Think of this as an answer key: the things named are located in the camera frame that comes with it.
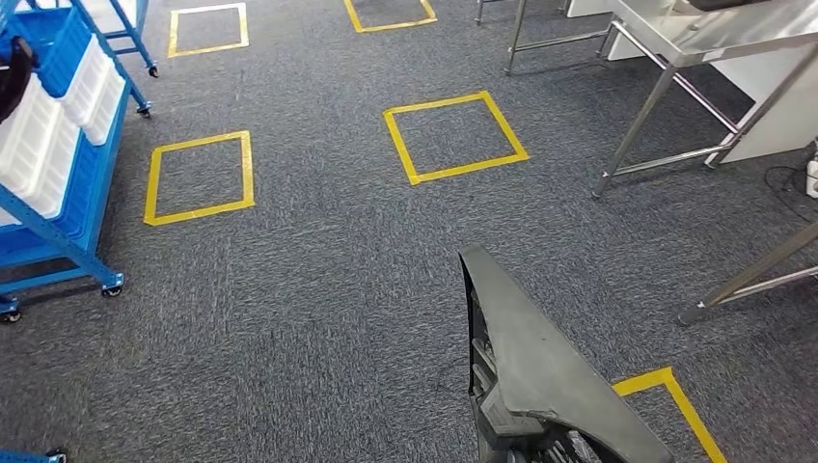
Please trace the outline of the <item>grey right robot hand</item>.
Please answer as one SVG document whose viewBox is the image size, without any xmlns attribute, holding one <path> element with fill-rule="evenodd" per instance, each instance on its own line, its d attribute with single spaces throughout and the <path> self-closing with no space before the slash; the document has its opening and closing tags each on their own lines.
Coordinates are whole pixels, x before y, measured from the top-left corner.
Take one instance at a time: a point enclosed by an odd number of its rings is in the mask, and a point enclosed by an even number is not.
<svg viewBox="0 0 818 463">
<path fill-rule="evenodd" d="M 506 462 L 599 463 L 602 457 L 578 431 L 548 434 L 506 453 Z"/>
</svg>

